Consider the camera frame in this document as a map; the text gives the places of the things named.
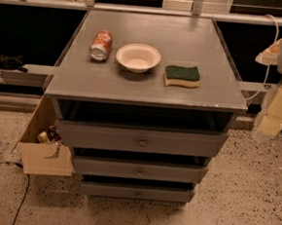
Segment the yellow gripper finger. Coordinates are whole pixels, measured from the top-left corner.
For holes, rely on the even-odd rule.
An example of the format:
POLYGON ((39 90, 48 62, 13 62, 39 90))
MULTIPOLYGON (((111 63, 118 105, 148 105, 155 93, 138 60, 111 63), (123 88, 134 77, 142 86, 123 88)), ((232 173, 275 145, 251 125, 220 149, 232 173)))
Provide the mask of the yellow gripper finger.
POLYGON ((257 132, 265 137, 275 137, 282 131, 282 85, 267 104, 265 113, 257 123, 257 132))

